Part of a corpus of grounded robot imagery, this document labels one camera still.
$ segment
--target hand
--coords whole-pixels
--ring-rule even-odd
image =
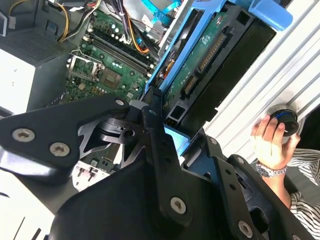
[[[290,161],[300,136],[294,134],[287,143],[282,144],[285,124],[266,115],[259,125],[252,129],[251,136],[254,137],[255,154],[259,162],[273,170],[284,168]]]

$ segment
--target white surface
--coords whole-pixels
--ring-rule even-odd
[[[0,49],[0,107],[14,114],[27,110],[35,67]]]
[[[11,173],[0,170],[0,239],[31,240],[38,228],[37,240],[49,234],[54,215]]]
[[[277,32],[217,108],[218,114],[204,125],[226,156],[255,159],[251,128],[270,107],[288,104],[300,120],[320,104],[320,3],[294,0],[287,10],[293,24]]]

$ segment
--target sleeve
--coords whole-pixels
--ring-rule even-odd
[[[290,211],[316,240],[320,240],[320,204],[309,205],[300,192],[291,196]]]
[[[289,167],[298,167],[299,171],[315,185],[320,185],[320,151],[297,148],[288,163]]]

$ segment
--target metal panel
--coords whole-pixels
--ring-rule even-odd
[[[319,1],[295,0],[287,8],[292,25],[278,32],[265,51],[204,125],[226,156],[237,153],[254,160],[250,131],[267,109],[292,106],[301,120],[320,104]]]

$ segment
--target black knob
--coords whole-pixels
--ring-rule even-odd
[[[278,119],[278,125],[280,123],[284,123],[285,129],[284,129],[284,136],[289,137],[299,130],[299,124],[298,124],[298,116],[295,111],[292,109],[289,109],[288,107],[284,106],[282,109],[280,107],[274,107],[275,111],[272,111],[273,113],[270,114],[270,119],[277,118]]]

